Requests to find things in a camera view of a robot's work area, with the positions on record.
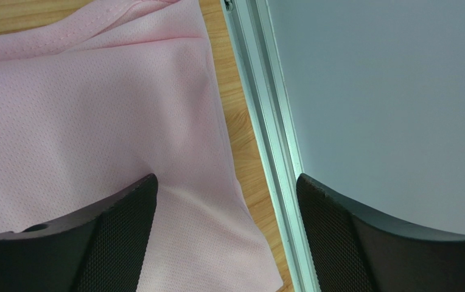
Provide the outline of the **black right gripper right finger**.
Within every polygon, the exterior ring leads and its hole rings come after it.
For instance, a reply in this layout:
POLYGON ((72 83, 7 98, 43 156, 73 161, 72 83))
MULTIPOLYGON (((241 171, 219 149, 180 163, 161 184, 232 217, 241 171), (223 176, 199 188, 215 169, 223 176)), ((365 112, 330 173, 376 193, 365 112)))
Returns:
POLYGON ((296 194, 321 291, 465 291, 465 235, 390 216, 306 174, 296 194))

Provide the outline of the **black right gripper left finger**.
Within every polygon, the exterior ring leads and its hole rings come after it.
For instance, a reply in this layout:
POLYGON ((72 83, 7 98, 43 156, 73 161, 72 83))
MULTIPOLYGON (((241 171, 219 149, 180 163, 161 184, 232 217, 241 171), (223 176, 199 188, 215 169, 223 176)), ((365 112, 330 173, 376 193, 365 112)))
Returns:
POLYGON ((136 291, 157 193, 150 174, 70 214, 0 233, 0 291, 136 291))

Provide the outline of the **pink t shirt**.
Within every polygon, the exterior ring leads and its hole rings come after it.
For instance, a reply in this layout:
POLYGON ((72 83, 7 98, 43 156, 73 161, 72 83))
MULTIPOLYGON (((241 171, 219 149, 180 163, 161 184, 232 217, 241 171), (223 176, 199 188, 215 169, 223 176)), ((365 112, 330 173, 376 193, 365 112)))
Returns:
POLYGON ((148 174, 158 205, 139 291, 277 291, 236 178, 197 1, 94 1, 0 35, 0 232, 148 174))

